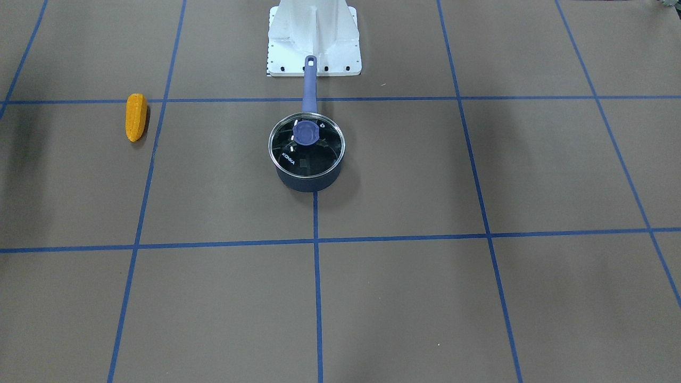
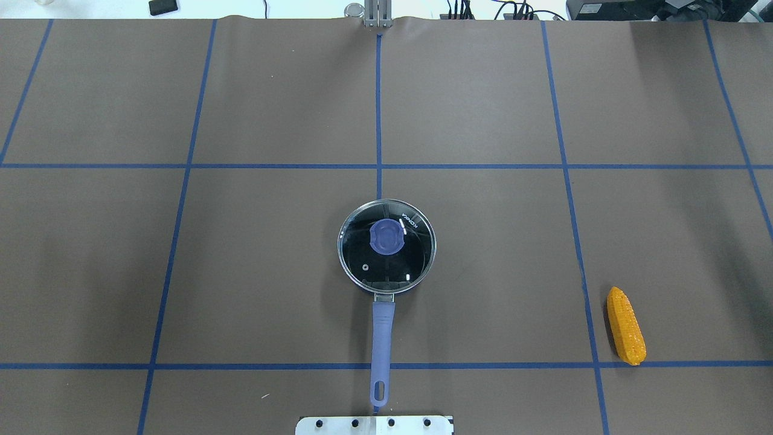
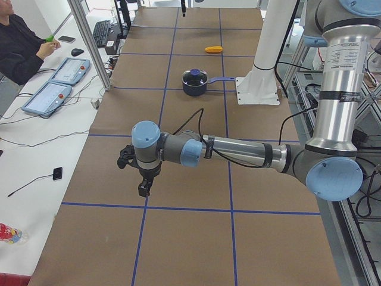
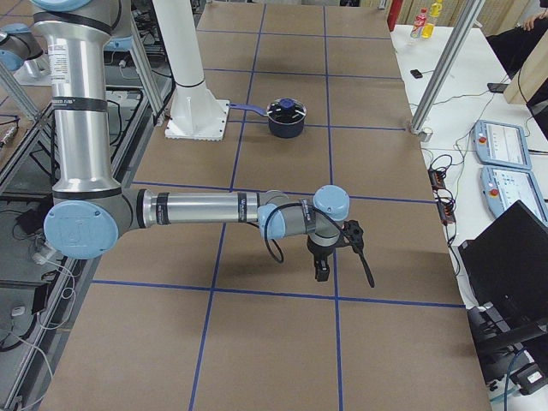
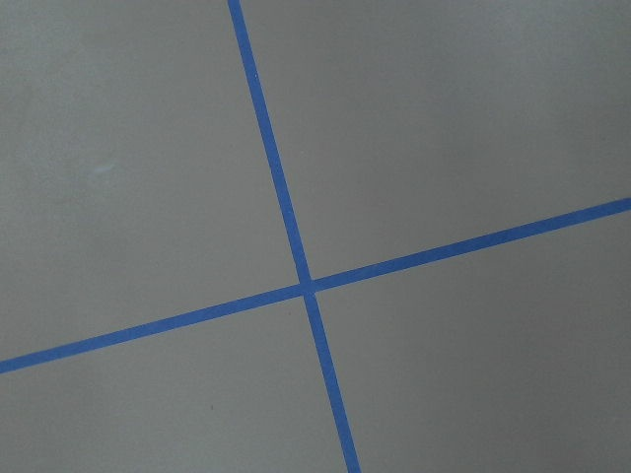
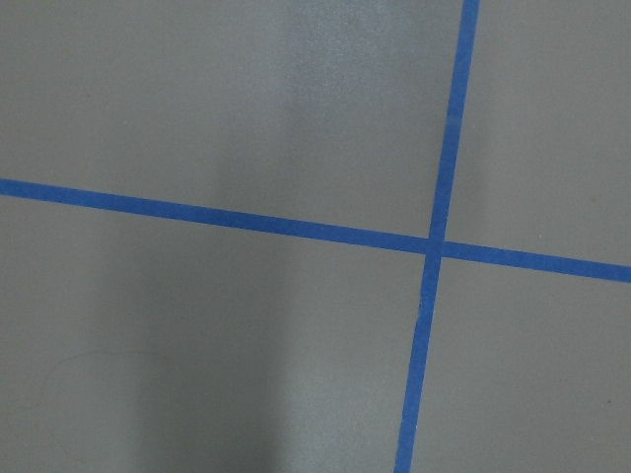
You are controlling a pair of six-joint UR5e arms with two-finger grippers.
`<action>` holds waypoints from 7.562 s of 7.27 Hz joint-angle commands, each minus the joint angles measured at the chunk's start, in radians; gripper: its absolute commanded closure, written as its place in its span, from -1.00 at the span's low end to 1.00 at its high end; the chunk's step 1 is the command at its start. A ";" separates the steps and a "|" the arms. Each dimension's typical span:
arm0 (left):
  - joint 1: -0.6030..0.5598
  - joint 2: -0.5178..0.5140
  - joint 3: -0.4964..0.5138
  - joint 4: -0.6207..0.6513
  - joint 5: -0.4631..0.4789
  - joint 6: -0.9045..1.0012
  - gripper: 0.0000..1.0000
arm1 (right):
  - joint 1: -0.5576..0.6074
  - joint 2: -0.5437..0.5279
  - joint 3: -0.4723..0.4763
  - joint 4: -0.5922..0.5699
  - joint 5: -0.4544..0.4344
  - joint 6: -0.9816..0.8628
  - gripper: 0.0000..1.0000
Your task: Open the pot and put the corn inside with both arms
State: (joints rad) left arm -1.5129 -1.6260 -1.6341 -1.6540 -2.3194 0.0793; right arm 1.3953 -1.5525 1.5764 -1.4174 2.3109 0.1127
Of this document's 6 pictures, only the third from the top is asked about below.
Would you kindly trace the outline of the person's hand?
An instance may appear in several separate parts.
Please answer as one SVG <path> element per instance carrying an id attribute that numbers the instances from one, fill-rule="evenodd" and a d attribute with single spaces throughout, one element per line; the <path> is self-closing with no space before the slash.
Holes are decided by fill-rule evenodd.
<path id="1" fill-rule="evenodd" d="M 52 42 L 42 43 L 38 52 L 36 53 L 36 56 L 39 57 L 41 60 L 44 60 L 46 57 L 53 54 L 56 49 L 59 48 L 61 48 L 61 44 L 56 40 Z"/>

